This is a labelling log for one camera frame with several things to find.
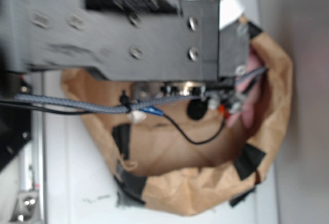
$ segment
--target gray braided cable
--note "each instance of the gray braided cable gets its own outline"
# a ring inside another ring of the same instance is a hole
[[[152,100],[145,101],[145,102],[133,103],[133,104],[131,104],[131,109],[132,110],[139,110],[139,109],[146,108],[146,107],[149,107],[149,106],[168,104],[168,103],[173,103],[173,102],[177,102],[177,101],[184,101],[184,100],[193,100],[193,99],[198,99],[198,98],[199,97],[197,97],[197,96],[163,97],[163,98],[159,98],[159,99],[152,99]],[[115,106],[115,107],[108,107],[108,106],[102,106],[102,105],[87,103],[87,102],[74,101],[74,100],[61,99],[61,98],[54,98],[54,97],[17,94],[17,95],[15,95],[14,99],[16,101],[24,102],[24,103],[38,103],[38,104],[72,107],[72,108],[76,108],[76,109],[82,109],[82,110],[85,110],[85,111],[89,111],[89,112],[92,112],[92,113],[122,114],[122,113],[127,113],[128,112],[128,109],[123,105]]]

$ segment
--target black electrical tape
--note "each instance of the black electrical tape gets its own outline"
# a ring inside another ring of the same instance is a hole
[[[234,161],[234,166],[240,179],[244,180],[255,172],[265,155],[265,152],[250,144],[246,144],[242,149],[241,155]]]
[[[248,27],[249,27],[250,39],[255,38],[256,36],[258,36],[263,32],[263,30],[257,25],[255,25],[253,22],[249,22]]]

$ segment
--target black cable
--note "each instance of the black cable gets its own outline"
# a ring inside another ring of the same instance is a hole
[[[46,113],[51,113],[51,114],[56,114],[56,115],[67,115],[67,116],[92,114],[91,112],[88,112],[88,111],[75,111],[75,112],[59,111],[59,110],[49,109],[49,108],[45,108],[45,107],[37,107],[37,106],[33,106],[33,105],[26,105],[26,104],[12,103],[12,102],[3,102],[3,101],[0,101],[0,106],[27,109],[27,110],[33,110],[33,111],[41,111],[41,112],[46,112]]]
[[[248,86],[245,88],[245,90],[242,92],[243,95],[247,96],[251,92],[251,90],[254,88],[256,83],[261,79],[261,76],[254,77],[251,82],[248,84]]]
[[[221,123],[221,126],[219,128],[219,130],[216,132],[216,134],[214,136],[212,136],[211,138],[205,140],[205,141],[201,141],[201,142],[195,142],[193,140],[191,140],[185,133],[184,131],[180,128],[180,126],[172,119],[170,118],[168,115],[166,114],[163,114],[163,117],[165,117],[167,120],[169,120],[177,129],[178,131],[184,136],[184,138],[189,142],[189,143],[192,143],[194,145],[203,145],[203,144],[206,144],[206,143],[209,143],[211,142],[212,140],[214,140],[216,137],[218,137],[221,132],[223,131],[224,127],[225,127],[225,118],[223,117],[223,120],[222,120],[222,123]]]

